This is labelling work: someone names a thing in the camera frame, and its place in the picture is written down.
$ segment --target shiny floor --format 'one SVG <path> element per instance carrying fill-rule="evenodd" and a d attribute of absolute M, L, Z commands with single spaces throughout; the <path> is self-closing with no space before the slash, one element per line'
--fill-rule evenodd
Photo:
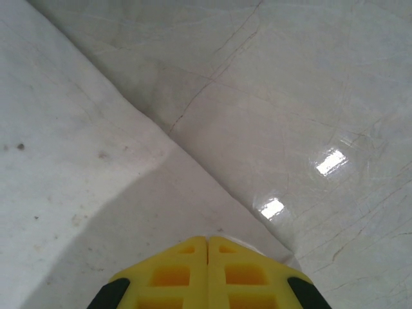
<path fill-rule="evenodd" d="M 412 307 L 411 1 L 30 2 L 334 308 Z"/>

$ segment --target black rubber tip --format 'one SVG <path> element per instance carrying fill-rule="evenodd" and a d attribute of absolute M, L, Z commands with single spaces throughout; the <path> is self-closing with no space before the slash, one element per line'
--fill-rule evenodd
<path fill-rule="evenodd" d="M 120 278 L 104 285 L 93 298 L 88 309 L 116 309 L 129 284 L 129 279 Z"/>
<path fill-rule="evenodd" d="M 314 285 L 296 277 L 288 278 L 288 283 L 303 309 L 332 309 Z"/>

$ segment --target yellow plastic part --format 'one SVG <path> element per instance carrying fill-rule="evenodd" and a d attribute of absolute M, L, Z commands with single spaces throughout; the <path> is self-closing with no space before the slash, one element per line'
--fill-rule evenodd
<path fill-rule="evenodd" d="M 119 272 L 130 285 L 117 309 L 302 309 L 293 268 L 223 237 L 194 237 Z"/>

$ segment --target white floor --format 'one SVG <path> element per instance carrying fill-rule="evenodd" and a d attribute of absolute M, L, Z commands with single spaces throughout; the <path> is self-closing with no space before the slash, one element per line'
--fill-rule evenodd
<path fill-rule="evenodd" d="M 332 308 L 412 307 L 411 1 L 31 2 Z"/>

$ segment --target glossy surface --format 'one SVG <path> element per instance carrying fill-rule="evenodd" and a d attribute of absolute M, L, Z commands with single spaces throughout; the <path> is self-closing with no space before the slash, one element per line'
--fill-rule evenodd
<path fill-rule="evenodd" d="M 86 308 L 195 235 L 299 266 L 28 3 L 3 1 L 0 25 L 0 308 Z"/>
<path fill-rule="evenodd" d="M 332 308 L 412 307 L 410 0 L 32 2 Z"/>

